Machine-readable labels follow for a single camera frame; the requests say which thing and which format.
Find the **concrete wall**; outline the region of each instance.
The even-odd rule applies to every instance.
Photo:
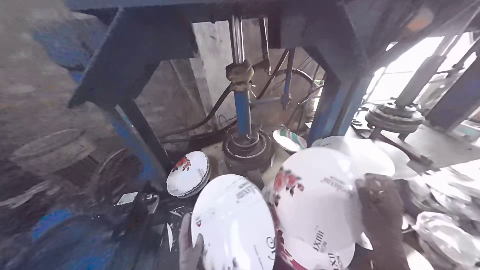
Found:
[[[0,1],[0,159],[8,158],[23,144],[68,128],[85,129],[88,136],[102,144],[115,136],[95,105],[87,103],[72,110],[66,108],[76,84],[67,70],[58,66],[45,48],[32,38],[33,31],[45,25],[84,18],[83,14],[68,11],[61,0]],[[162,62],[137,99],[157,134],[200,121],[229,84],[225,77],[225,66],[231,62],[228,23],[195,24],[194,30],[199,36],[200,55],[191,60]],[[246,58],[251,63],[259,62],[262,54],[257,20],[244,20],[244,39]],[[271,50],[273,67],[282,51]],[[294,66],[298,67],[306,57],[303,50],[298,50]],[[198,72],[198,66],[203,66],[203,74]],[[313,61],[304,68],[309,74],[314,69]],[[284,77],[276,79],[272,85]],[[266,80],[264,71],[255,73],[253,83],[257,87],[254,93],[258,94]],[[306,81],[294,76],[292,103],[298,102],[308,87]],[[265,97],[280,96],[282,91],[283,85],[280,85]],[[253,109],[252,117],[264,124],[280,124],[288,119],[293,109],[294,106],[290,106],[288,111],[282,111],[279,103],[272,103]],[[222,104],[219,115],[226,119],[235,115],[233,97]],[[207,128],[193,133],[204,132]],[[172,149],[181,145],[166,147]]]
[[[68,128],[86,129],[93,139],[115,135],[95,105],[66,108],[76,84],[32,38],[46,25],[84,17],[61,0],[0,1],[0,159]],[[158,134],[204,117],[189,60],[162,62],[137,103]]]

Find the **metal piston rod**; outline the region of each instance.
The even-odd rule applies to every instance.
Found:
[[[227,77],[230,81],[232,81],[232,78],[230,78],[230,76],[235,75],[236,71],[234,69],[241,69],[241,67],[239,68],[239,65],[244,63],[247,64],[245,65],[245,68],[248,69],[249,64],[245,61],[245,52],[243,50],[243,31],[241,17],[232,15],[229,21],[229,26],[233,65],[230,69],[227,67]],[[235,110],[238,120],[238,133],[240,137],[247,139],[252,136],[252,120],[250,116],[250,91],[248,91],[247,87],[241,86],[245,86],[246,84],[248,84],[249,80],[246,82],[238,78],[234,78],[234,80],[237,80],[232,81],[232,83],[234,84],[233,90],[235,97]]]

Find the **floral pattern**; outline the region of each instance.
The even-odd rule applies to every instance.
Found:
[[[276,238],[278,239],[277,243],[277,251],[280,257],[282,257],[283,261],[287,263],[290,267],[292,267],[294,270],[307,270],[305,267],[303,267],[301,264],[299,264],[288,252],[288,250],[285,249],[284,244],[285,240],[283,239],[283,231],[282,230],[277,230],[276,232]]]
[[[190,160],[187,157],[183,157],[179,160],[179,162],[177,162],[175,167],[173,167],[172,172],[178,170],[180,167],[182,167],[182,171],[184,170],[189,171],[191,165],[192,164],[190,163]]]
[[[295,193],[295,188],[297,188],[300,191],[303,191],[305,187],[303,184],[300,183],[301,178],[294,174],[292,170],[285,170],[283,167],[280,168],[280,171],[278,171],[275,182],[274,182],[274,203],[275,206],[278,207],[278,201],[280,200],[280,194],[279,191],[282,188],[285,188],[285,190],[290,191],[290,195],[293,196]]]

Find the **hand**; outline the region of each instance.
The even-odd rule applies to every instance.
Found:
[[[356,183],[363,223],[373,245],[402,239],[403,201],[395,182],[387,176],[367,173]]]
[[[186,214],[181,222],[179,270],[196,270],[204,249],[204,237],[201,234],[198,234],[195,247],[192,246],[191,219],[192,216]]]

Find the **blue metal frame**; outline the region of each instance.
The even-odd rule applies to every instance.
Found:
[[[431,126],[451,131],[480,106],[480,57],[468,67],[426,115]]]

